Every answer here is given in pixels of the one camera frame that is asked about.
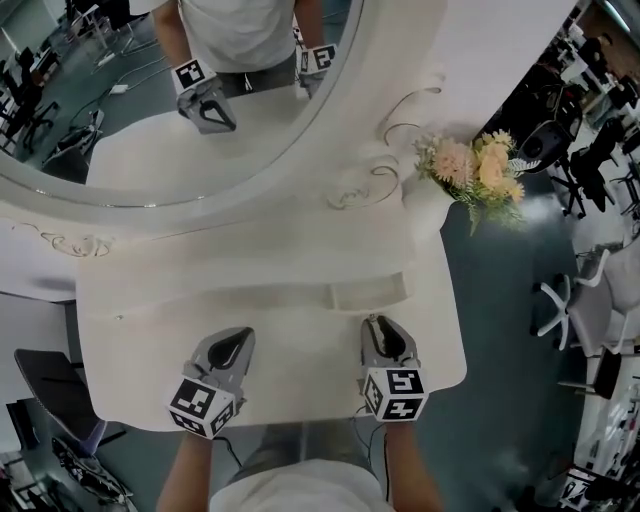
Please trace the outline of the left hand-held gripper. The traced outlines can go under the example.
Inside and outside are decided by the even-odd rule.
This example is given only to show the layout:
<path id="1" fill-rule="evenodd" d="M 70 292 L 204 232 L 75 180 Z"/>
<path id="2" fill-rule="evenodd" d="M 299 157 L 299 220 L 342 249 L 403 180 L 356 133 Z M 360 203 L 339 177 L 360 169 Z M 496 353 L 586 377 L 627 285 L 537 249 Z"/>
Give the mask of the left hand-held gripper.
<path id="1" fill-rule="evenodd" d="M 255 342 L 251 327 L 232 327 L 199 343 L 166 404 L 176 426 L 212 440 L 239 414 Z"/>

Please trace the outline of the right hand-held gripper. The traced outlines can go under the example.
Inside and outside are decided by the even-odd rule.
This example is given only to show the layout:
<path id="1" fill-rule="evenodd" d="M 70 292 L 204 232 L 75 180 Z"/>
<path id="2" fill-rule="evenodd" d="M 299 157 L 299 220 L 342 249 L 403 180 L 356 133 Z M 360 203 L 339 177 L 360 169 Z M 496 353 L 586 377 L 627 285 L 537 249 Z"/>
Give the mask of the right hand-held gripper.
<path id="1" fill-rule="evenodd" d="M 426 371 L 415 355 L 415 340 L 400 324 L 384 315 L 366 317 L 361 324 L 360 339 L 364 414 L 381 423 L 415 422 L 429 398 Z M 385 361 L 379 366 L 382 360 L 379 348 L 387 358 L 400 360 Z"/>

